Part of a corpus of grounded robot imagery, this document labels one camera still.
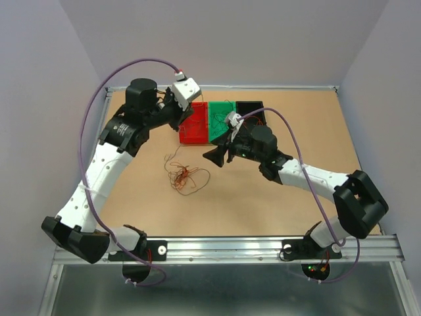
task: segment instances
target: table surface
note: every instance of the table surface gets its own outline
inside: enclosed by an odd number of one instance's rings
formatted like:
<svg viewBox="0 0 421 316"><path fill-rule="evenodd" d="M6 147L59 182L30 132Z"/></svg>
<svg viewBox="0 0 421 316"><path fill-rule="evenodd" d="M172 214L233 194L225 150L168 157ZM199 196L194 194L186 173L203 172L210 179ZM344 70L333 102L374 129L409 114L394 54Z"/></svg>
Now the table surface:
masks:
<svg viewBox="0 0 421 316"><path fill-rule="evenodd" d="M265 107L273 107L286 117L306 164L334 172L359 169L333 91L204 91L203 97L205 102L263 101ZM107 120L123 103L124 91L114 92ZM284 123L273 113L265 115L279 150L296 157ZM105 223L112 227L130 224L149 236L268 236L303 235L322 220L309 192L269 182L259 172L258 163L239 157L220 169L202 158L211 145L183 145L178 150L172 161L207 169L211 174L202 190L180 195L170 186L164 170L165 157L178 146L178 134L169 126L151 131L149 141L117 180L101 212ZM207 173L199 171L192 177L202 186ZM185 192L192 190L191 183L186 184ZM334 204L320 199L328 216L335 215Z"/></svg>

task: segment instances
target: gray floor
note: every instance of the gray floor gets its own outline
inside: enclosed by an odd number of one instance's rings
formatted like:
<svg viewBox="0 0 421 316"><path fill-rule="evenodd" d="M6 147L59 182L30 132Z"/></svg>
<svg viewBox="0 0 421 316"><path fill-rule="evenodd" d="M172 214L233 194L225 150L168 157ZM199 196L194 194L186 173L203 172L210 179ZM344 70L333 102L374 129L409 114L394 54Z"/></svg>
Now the gray floor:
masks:
<svg viewBox="0 0 421 316"><path fill-rule="evenodd" d="M333 264L331 277L349 266ZM66 266L53 315L405 315L389 263L359 263L344 281L322 285L292 274L299 265L165 269L164 284L134 288L118 265Z"/></svg>

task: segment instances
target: gray wall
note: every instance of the gray wall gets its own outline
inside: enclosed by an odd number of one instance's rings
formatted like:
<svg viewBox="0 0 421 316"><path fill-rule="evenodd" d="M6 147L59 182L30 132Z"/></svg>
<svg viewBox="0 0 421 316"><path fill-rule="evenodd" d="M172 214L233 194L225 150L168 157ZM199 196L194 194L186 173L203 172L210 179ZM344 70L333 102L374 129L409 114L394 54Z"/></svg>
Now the gray wall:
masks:
<svg viewBox="0 0 421 316"><path fill-rule="evenodd" d="M387 0L60 0L100 78L139 57L200 84L339 84ZM164 66L127 70L114 85Z"/></svg>
<svg viewBox="0 0 421 316"><path fill-rule="evenodd" d="M55 246L41 222L79 179L76 139L99 79L57 0L3 2L0 30L0 315L37 315Z"/></svg>
<svg viewBox="0 0 421 316"><path fill-rule="evenodd" d="M390 211L421 302L421 2L391 0L339 90L362 167Z"/></svg>

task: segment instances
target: tabletop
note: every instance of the tabletop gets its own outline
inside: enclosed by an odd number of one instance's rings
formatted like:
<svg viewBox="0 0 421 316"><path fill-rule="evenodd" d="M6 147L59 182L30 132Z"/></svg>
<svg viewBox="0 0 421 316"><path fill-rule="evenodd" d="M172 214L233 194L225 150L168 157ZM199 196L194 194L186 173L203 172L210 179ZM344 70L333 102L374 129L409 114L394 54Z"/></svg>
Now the tabletop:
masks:
<svg viewBox="0 0 421 316"><path fill-rule="evenodd" d="M349 173L360 167L333 91L203 91L203 99L263 101L265 107L279 110L288 120L306 164ZM114 92L107 120L123 103L124 91ZM265 115L278 139L278 149L296 157L285 124L274 113ZM219 168L202 157L213 148L211 145L182 145L171 160L210 173L209 183L202 190L189 196L179 194L164 169L165 159L179 145L178 134L169 126L151 131L150 139L123 171L101 212L108 226L130 224L149 236L290 236L303 235L322 220L309 192L270 182L259 172L258 163L239 157ZM199 188L208 176L206 171L198 171L191 177ZM192 181L187 182L182 192L195 190L192 186ZM328 216L335 215L335 205L320 199Z"/></svg>

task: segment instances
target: robotic arm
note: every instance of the robotic arm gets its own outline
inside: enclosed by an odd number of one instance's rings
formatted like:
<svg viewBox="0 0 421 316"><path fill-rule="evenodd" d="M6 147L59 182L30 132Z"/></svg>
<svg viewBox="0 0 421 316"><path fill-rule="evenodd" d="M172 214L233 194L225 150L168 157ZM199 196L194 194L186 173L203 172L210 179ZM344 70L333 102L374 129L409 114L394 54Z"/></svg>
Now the robotic arm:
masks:
<svg viewBox="0 0 421 316"><path fill-rule="evenodd" d="M216 149L203 157L219 167L224 165L227 152L228 163L235 156L257 161L260 172L269 181L313 191L330 200L336 206L337 216L328 222L338 240L348 236L366 238L386 214L389 207L365 172L335 173L301 165L299 160L278 150L277 139L268 126L245 128L243 122L239 114L231 112L226 118L228 131L212 142ZM323 222L314 225L302 240L291 243L291 249L284 254L288 260L320 257L335 240Z"/></svg>
<svg viewBox="0 0 421 316"><path fill-rule="evenodd" d="M192 78L183 75L180 79L166 89L163 98L157 97L157 83L150 79L135 79L126 89L126 103L102 131L95 157L86 171L98 214L121 172L149 139L149 131L165 124L178 131L179 125L193 113L191 102L201 95L200 87ZM107 232L97 230L85 189L80 182L66 205L55 217L46 217L41 227L56 245L95 263L105 253L119 248ZM146 234L130 225L112 232L129 251L141 253L146 246Z"/></svg>

